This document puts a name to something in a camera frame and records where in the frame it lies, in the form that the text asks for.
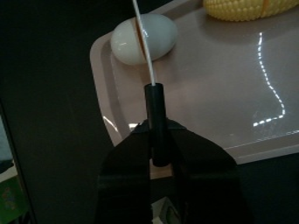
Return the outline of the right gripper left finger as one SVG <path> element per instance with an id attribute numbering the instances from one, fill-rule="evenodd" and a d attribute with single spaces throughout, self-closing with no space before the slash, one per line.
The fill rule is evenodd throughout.
<path id="1" fill-rule="evenodd" d="M 100 167 L 95 224 L 152 224 L 150 158 L 148 121 L 143 121 Z"/>

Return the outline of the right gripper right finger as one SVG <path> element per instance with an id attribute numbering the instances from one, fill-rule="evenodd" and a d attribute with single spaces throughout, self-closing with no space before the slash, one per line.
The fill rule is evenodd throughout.
<path id="1" fill-rule="evenodd" d="M 235 159 L 176 121 L 167 125 L 182 224 L 254 224 Z"/>

